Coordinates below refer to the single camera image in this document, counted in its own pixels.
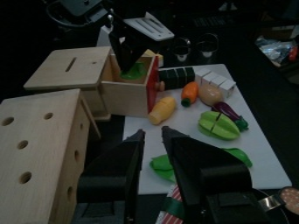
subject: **orange toy piece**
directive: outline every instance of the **orange toy piece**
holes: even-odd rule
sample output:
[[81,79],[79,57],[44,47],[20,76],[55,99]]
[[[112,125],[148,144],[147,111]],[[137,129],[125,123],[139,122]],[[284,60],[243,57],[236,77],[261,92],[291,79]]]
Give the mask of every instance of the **orange toy piece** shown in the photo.
[[181,105],[189,107],[197,98],[199,84],[196,81],[191,81],[181,90]]

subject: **toy eggplant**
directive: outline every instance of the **toy eggplant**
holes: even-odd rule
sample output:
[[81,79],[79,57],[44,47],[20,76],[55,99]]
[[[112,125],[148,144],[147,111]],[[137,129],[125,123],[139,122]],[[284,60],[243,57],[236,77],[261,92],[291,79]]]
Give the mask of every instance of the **toy eggplant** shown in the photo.
[[211,110],[220,112],[223,115],[225,115],[229,120],[237,125],[239,131],[248,129],[248,122],[244,120],[241,115],[237,115],[237,113],[224,101],[215,103],[211,106]]

